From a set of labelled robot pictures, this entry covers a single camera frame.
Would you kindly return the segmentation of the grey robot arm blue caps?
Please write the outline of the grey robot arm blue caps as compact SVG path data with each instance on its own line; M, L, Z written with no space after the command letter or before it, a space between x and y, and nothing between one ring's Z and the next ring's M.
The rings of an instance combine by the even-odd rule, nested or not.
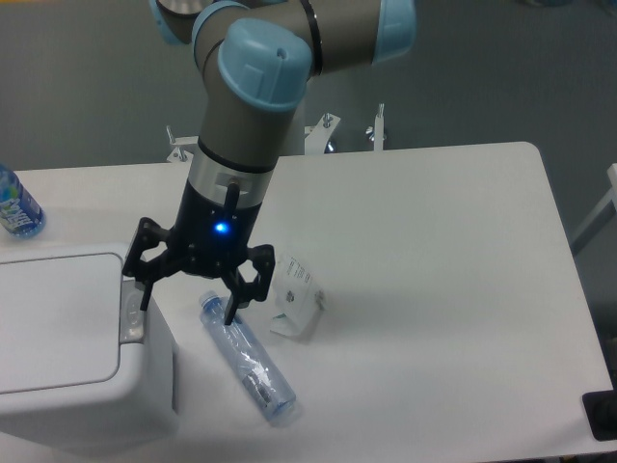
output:
M412 1L154 1L166 41L188 44L207 93L174 225L142 218L123 274L145 298L178 272L229 289L225 319L268 295L271 245L249 240L312 77L406 54Z

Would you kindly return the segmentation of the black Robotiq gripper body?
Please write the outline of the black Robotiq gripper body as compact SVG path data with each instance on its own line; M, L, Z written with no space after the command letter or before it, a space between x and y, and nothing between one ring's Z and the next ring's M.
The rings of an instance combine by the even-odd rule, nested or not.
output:
M249 258L249 240L273 173L273 164L235 165L197 150L168 240L169 258L182 272L221 278Z

